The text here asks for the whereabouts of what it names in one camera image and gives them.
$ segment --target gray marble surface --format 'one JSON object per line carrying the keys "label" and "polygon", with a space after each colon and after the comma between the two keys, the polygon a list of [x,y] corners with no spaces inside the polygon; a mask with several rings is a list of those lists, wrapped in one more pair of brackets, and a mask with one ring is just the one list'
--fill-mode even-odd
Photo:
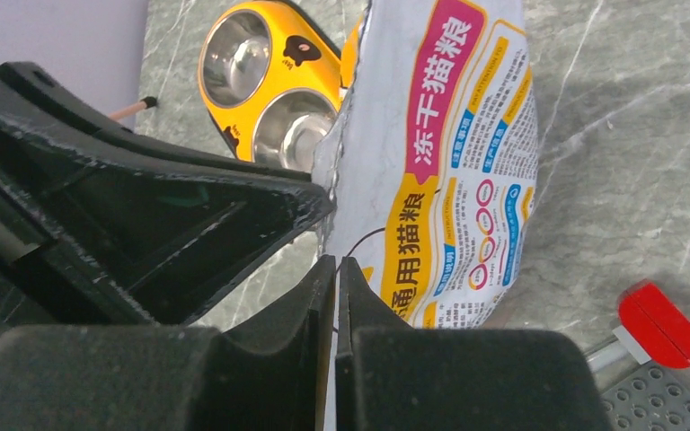
{"label": "gray marble surface", "polygon": [[[197,90],[200,47],[233,1],[150,0],[139,133],[228,154]],[[361,0],[299,2],[341,44]],[[690,317],[690,0],[525,0],[543,141],[537,208],[498,322],[581,347],[615,324],[615,299],[650,277]],[[202,324],[229,328],[307,271],[315,238],[271,258]],[[628,367],[599,376],[606,386]],[[690,386],[690,371],[678,374]]]}

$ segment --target stainless steel bowl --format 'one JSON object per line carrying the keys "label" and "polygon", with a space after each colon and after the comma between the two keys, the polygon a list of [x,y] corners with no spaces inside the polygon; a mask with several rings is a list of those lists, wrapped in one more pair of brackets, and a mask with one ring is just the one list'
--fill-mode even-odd
{"label": "stainless steel bowl", "polygon": [[216,26],[202,47],[199,70],[210,99],[222,108],[246,101],[269,68],[270,34],[255,12],[239,11]]}
{"label": "stainless steel bowl", "polygon": [[282,93],[263,110],[255,126],[255,162],[310,172],[314,149],[337,115],[324,97],[311,90]]}

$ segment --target red plastic object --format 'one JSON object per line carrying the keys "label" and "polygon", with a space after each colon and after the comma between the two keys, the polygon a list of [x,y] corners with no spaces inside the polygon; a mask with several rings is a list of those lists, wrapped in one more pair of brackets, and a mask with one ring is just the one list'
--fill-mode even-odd
{"label": "red plastic object", "polygon": [[649,280],[618,298],[620,322],[653,360],[669,368],[690,367],[690,321]]}

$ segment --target yellow object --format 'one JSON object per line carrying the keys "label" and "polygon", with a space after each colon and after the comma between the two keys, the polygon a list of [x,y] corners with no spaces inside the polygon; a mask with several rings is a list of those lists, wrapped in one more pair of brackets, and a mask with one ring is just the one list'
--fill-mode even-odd
{"label": "yellow object", "polygon": [[[237,34],[236,41],[226,39],[231,32]],[[223,58],[218,54],[229,49],[234,51]],[[252,1],[226,11],[202,47],[198,82],[210,116],[234,147],[236,157],[248,162],[256,161],[255,141],[262,115],[285,94],[302,91],[309,99],[319,96],[315,98],[325,101],[333,113],[341,105],[337,54],[300,13],[280,1]],[[287,136],[290,133],[294,135],[285,125],[271,133],[279,135],[278,143],[263,144],[281,145],[283,139],[299,138]]]}
{"label": "yellow object", "polygon": [[342,55],[340,56],[340,98],[345,97],[345,92],[353,84],[353,77],[356,73],[356,64],[358,63],[358,29],[361,27],[363,16],[358,19],[356,27],[350,32],[348,39],[345,40],[345,45],[342,46]]}

